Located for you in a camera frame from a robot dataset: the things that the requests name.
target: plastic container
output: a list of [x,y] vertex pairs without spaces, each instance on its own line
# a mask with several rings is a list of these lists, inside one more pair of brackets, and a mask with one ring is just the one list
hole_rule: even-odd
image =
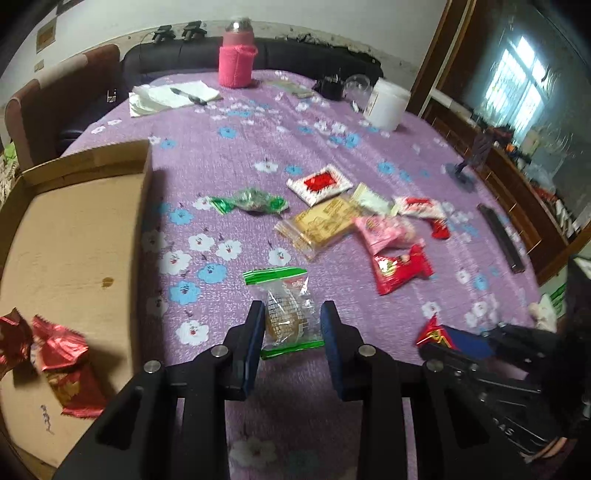
[[408,90],[395,83],[378,79],[363,116],[374,127],[396,130],[409,100]]

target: window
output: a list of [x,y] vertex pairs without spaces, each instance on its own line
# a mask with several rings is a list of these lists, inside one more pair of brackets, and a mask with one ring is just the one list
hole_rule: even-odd
[[524,37],[503,45],[480,114],[491,124],[512,125],[519,145],[547,102],[548,69]]

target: stain on cardboard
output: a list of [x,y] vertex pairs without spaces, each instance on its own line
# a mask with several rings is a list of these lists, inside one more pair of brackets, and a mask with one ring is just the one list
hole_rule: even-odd
[[113,280],[113,277],[105,277],[105,278],[103,278],[102,287],[109,288],[113,284],[114,281],[115,280]]

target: white wall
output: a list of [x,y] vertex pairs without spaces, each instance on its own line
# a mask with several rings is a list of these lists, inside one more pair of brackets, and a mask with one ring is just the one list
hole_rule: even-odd
[[[418,68],[426,55],[446,0],[85,0],[57,19],[56,42],[39,55],[33,31],[0,78],[0,105],[45,68],[95,45],[132,32],[192,20],[255,21],[299,25],[341,35]],[[55,17],[50,14],[40,25]]]

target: table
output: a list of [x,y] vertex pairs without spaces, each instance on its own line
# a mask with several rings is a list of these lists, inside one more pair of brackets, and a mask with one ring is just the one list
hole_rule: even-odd
[[[312,84],[283,72],[254,77]],[[219,89],[224,99],[141,118],[130,118],[125,102],[88,127],[69,151],[140,138],[153,145],[139,275],[145,360],[185,362],[221,343],[230,327],[243,322],[253,299],[242,272],[272,265],[307,268],[318,306],[334,300],[342,320],[356,326],[365,342],[402,361],[421,362],[414,341],[435,312],[440,322],[471,332],[501,319],[532,326],[527,305],[539,293],[519,235],[501,215],[527,265],[525,273],[513,275],[476,205],[491,205],[499,214],[501,209],[481,182],[469,194],[443,173],[443,164],[461,159],[431,126],[405,114],[396,132],[380,131],[344,102],[298,100],[273,86],[224,89],[217,73],[155,83],[196,79]],[[291,205],[284,214],[295,215],[306,205],[285,182],[329,163],[384,197],[444,202],[450,239],[435,240],[427,222],[413,221],[435,275],[380,297],[357,235],[308,262],[273,230],[276,217],[241,211],[222,216],[207,201],[256,186],[284,196]],[[361,405],[337,399],[323,349],[262,362],[248,401],[227,403],[226,422],[234,480],[355,477]],[[409,432],[411,425],[407,416]],[[408,454],[412,459],[412,441]]]

